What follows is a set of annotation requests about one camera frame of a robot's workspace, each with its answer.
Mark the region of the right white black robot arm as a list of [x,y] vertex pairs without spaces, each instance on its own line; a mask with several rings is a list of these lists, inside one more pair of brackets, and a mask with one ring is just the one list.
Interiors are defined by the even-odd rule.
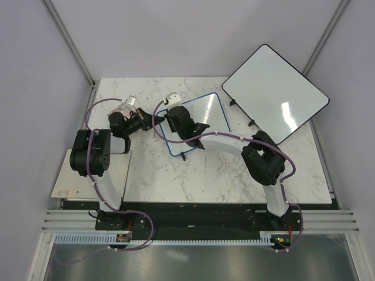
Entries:
[[251,139],[244,139],[213,131],[208,124],[195,122],[183,106],[168,109],[165,118],[171,131],[190,147],[240,155],[251,177],[263,186],[270,227],[279,231],[289,224],[289,205],[280,178],[285,171],[285,157],[267,133],[258,131]]

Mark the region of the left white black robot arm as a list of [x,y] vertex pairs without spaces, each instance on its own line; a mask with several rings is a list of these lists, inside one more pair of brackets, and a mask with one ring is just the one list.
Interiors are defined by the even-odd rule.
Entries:
[[129,118],[115,111],[108,117],[108,129],[81,129],[77,132],[70,154],[70,167],[81,177],[85,177],[96,193],[100,210],[113,211],[108,223],[116,230],[128,225],[128,215],[120,211],[122,196],[116,191],[109,174],[112,155],[125,155],[130,152],[130,136],[139,130],[148,131],[153,125],[165,120],[162,116],[153,117],[137,108]]

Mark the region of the small whiteboard left foot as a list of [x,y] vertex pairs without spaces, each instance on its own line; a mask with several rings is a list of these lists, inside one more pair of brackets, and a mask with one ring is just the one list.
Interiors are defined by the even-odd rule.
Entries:
[[180,156],[183,159],[183,161],[186,161],[186,156],[185,156],[185,154],[183,152],[180,153]]

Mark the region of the large black-framed whiteboard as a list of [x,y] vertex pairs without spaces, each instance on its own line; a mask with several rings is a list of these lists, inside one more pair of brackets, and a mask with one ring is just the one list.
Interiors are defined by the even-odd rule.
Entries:
[[268,44],[262,44],[221,87],[277,145],[330,102]]

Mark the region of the colourful patterned packet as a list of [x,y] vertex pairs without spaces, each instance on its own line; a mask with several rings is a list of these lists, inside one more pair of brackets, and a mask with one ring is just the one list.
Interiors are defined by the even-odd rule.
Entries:
[[108,120],[112,134],[118,138],[130,136],[139,129],[137,111],[129,110],[124,104],[112,110]]

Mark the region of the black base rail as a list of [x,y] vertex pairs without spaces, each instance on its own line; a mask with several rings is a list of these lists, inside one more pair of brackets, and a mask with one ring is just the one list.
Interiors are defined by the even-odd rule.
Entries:
[[208,203],[125,203],[125,209],[136,214],[117,214],[101,211],[97,202],[67,201],[65,211],[83,211],[95,220],[96,230],[141,231],[154,227],[158,233],[188,228],[218,228],[245,231],[297,231],[300,222],[310,213],[332,214],[333,204],[303,204],[301,211],[292,208],[286,218],[278,218],[266,210],[265,204],[208,204]]

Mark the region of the left aluminium corner post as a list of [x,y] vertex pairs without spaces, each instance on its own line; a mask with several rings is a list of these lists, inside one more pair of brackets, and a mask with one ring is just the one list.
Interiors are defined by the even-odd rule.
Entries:
[[68,47],[71,55],[74,58],[74,61],[76,62],[78,68],[80,69],[82,75],[84,76],[85,80],[88,82],[91,88],[94,88],[96,85],[95,79],[91,75],[90,71],[88,70],[88,67],[86,66],[86,63],[84,62],[76,44],[74,43],[74,40],[70,36],[70,33],[68,29],[66,28],[66,25],[63,22],[63,19],[59,15],[58,10],[56,9],[53,1],[51,0],[41,0],[41,3],[46,8],[49,16],[51,17],[54,25],[56,26],[58,32],[60,33],[63,41],[65,42],[66,46]]

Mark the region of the aluminium corner post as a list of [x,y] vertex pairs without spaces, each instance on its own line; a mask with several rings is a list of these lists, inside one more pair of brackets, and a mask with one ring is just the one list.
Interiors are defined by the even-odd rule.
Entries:
[[54,25],[56,26],[58,32],[60,33],[63,41],[65,42],[66,46],[68,47],[71,55],[74,58],[74,61],[76,62],[78,68],[80,69],[82,75],[84,76],[85,80],[88,82],[91,88],[94,88],[96,85],[95,79],[91,75],[90,71],[88,70],[88,67],[86,66],[86,63],[84,62],[76,44],[74,43],[74,40],[70,36],[70,33],[68,29],[66,28],[66,25],[63,22],[63,19],[59,15],[58,10],[56,9],[53,1],[51,0],[41,0],[41,3],[46,8],[49,16],[51,17]]
[[342,16],[346,12],[348,6],[350,5],[352,1],[351,0],[341,0],[339,1],[339,4],[337,5],[334,13],[330,17],[330,20],[328,24],[326,25],[322,35],[320,36],[317,44],[314,47],[313,52],[311,53],[303,71],[302,75],[304,77],[307,77],[308,74],[313,69],[317,59],[319,58],[322,50],[324,49],[325,45],[327,44],[328,40],[332,36],[333,32],[335,31],[335,28],[337,27],[338,23],[340,22]]

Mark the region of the aluminium slotted rail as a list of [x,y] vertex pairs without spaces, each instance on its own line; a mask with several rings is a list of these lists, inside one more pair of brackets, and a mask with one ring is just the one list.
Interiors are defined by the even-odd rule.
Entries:
[[[359,226],[349,210],[305,210],[307,234],[358,234]],[[94,232],[96,221],[86,210],[49,210],[42,232]]]

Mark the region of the right aluminium corner post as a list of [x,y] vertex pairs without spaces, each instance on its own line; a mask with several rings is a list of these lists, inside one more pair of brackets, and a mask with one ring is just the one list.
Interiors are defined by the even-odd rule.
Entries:
[[337,27],[338,23],[340,22],[342,16],[346,12],[348,6],[350,5],[352,1],[351,0],[341,0],[339,1],[339,4],[337,5],[334,13],[330,17],[330,20],[328,24],[326,25],[322,35],[320,36],[317,44],[314,47],[313,52],[311,53],[303,71],[302,75],[304,77],[307,77],[308,74],[313,69],[317,59],[319,58],[322,50],[324,49],[325,45],[327,44],[328,40],[332,36],[333,32],[335,31],[335,28]]

